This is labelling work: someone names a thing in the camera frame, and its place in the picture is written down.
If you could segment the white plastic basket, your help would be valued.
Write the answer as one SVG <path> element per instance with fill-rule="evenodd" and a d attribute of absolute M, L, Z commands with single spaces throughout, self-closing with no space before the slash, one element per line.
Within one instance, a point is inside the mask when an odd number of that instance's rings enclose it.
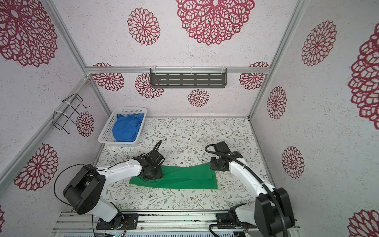
<path fill-rule="evenodd" d="M 147 112 L 143 107 L 115 108 L 102 129 L 98 142 L 109 146 L 136 147 Z"/>

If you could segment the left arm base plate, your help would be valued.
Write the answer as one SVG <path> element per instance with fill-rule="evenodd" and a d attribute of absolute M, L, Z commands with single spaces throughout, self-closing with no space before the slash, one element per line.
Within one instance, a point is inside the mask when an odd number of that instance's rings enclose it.
<path fill-rule="evenodd" d="M 99 219 L 96 225 L 96 230 L 136 230 L 139 214 L 123 213 L 117 214 L 110 222 Z"/>

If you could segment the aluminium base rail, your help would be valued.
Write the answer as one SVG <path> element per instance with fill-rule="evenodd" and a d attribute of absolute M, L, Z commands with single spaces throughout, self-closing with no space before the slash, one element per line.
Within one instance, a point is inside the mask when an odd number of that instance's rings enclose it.
<path fill-rule="evenodd" d="M 216 223 L 217 212 L 226 210 L 198 211 L 126 211 L 137 213 L 139 219 L 136 230 L 96 230 L 99 218 L 90 214 L 62 212 L 53 227 L 52 237 L 134 237 L 134 236 L 211 236 L 209 225 Z M 219 236 L 260 236 L 257 228 L 229 228 L 213 231 Z"/>

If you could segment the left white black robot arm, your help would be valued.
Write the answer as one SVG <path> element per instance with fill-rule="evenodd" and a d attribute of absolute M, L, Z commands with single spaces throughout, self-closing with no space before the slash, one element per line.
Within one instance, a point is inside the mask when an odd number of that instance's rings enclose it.
<path fill-rule="evenodd" d="M 77 214 L 97 216 L 108 230 L 124 228 L 126 220 L 122 211 L 101 197 L 103 188 L 131 177 L 139 177 L 144 181 L 161 179 L 164 161 L 161 153 L 152 150 L 109 167 L 83 165 L 63 190 L 63 196 Z"/>

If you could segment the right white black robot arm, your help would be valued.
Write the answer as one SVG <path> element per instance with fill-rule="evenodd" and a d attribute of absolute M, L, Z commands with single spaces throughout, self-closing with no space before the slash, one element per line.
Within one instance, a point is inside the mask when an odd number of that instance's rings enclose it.
<path fill-rule="evenodd" d="M 208 227 L 210 233 L 217 236 L 214 227 L 251 227 L 257 228 L 264 237 L 275 237 L 277 234 L 287 237 L 288 230 L 296 224 L 288 192 L 284 188 L 276 188 L 258 175 L 242 154 L 232 152 L 226 142 L 207 145 L 205 152 L 212 154 L 212 170 L 230 172 L 255 198 L 254 206 L 242 203 L 231 207 L 227 214 L 218 213 L 217 222 Z"/>

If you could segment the green tank top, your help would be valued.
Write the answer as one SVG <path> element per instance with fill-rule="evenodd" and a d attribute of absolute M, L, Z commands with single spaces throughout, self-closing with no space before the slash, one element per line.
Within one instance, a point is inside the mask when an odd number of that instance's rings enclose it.
<path fill-rule="evenodd" d="M 158 189 L 217 189 L 216 172 L 210 168 L 210 163 L 196 166 L 178 167 L 162 166 L 160 179 L 146 181 L 141 177 L 132 177 L 130 184 L 139 187 Z"/>

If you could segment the grey slotted wall shelf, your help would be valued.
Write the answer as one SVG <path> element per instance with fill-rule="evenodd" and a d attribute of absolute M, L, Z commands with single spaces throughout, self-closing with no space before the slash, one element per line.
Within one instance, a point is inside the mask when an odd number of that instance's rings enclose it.
<path fill-rule="evenodd" d="M 150 69 L 150 84 L 154 89 L 223 89 L 226 87 L 228 70 L 215 71 L 159 70 Z"/>

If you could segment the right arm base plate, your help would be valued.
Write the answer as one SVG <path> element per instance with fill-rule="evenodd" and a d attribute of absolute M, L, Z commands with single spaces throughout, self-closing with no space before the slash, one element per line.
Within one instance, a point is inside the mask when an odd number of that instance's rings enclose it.
<path fill-rule="evenodd" d="M 241 222 L 237 219 L 234 214 L 230 214 L 229 212 L 217 212 L 216 213 L 216 222 L 217 227 L 221 229 L 227 228 L 255 228 L 255 225 L 250 223 Z"/>

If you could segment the blue tank top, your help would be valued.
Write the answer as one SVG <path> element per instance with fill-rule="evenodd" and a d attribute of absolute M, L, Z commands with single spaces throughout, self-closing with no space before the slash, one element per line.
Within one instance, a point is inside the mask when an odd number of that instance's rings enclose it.
<path fill-rule="evenodd" d="M 145 114 L 123 116 L 117 114 L 116 122 L 112 128 L 113 137 L 117 142 L 134 142 Z"/>

